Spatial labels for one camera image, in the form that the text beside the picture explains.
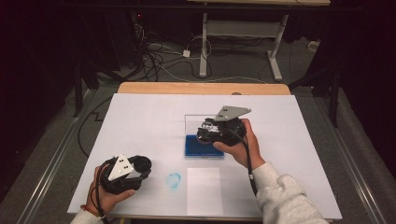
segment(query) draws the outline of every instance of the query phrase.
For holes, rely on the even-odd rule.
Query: wristband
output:
[[[81,208],[82,210],[84,210],[84,211],[87,211],[87,212],[93,214],[93,215],[96,216],[96,217],[100,217],[97,213],[95,213],[94,211],[92,211],[92,210],[91,210],[89,207],[87,207],[87,205],[85,205],[85,204],[82,204],[80,208]]]

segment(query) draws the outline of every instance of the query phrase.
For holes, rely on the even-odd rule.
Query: wrist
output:
[[[86,212],[93,214],[96,217],[100,217],[97,209],[93,206],[93,204],[82,204],[80,208]]]
[[[265,164],[265,160],[262,157],[254,158],[251,162],[251,169],[255,170],[263,164]]]

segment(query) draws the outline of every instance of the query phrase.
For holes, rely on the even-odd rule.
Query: wooden table edge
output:
[[[290,95],[290,90],[285,84],[123,82],[118,93]]]

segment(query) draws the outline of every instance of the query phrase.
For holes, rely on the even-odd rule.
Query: white tabletop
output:
[[[224,105],[251,108],[243,118],[250,119],[264,158],[281,174],[294,176],[325,218],[341,218],[291,95],[115,94],[68,212],[78,212],[85,203],[94,167],[124,153],[150,158],[152,172],[133,198],[116,206],[112,216],[261,219],[248,172],[232,156],[184,158],[186,115],[215,115]],[[169,184],[169,178],[175,181],[177,175],[178,185]]]

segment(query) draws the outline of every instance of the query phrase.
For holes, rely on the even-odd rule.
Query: sheet of paper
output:
[[[187,215],[223,215],[219,168],[189,168]]]

